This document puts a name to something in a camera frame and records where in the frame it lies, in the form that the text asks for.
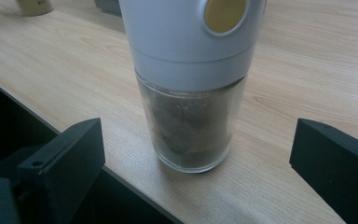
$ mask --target wood grain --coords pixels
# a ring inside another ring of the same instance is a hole
[[[200,175],[154,153],[121,18],[52,3],[0,0],[0,87],[60,131],[101,118],[112,175],[186,223],[343,223],[288,161],[298,118],[358,138],[358,1],[268,0],[232,150]]]

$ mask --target cylindrical container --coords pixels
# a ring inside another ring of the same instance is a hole
[[[40,16],[53,10],[50,0],[16,0],[22,16]]]
[[[158,156],[198,173],[229,151],[266,0],[124,0]]]

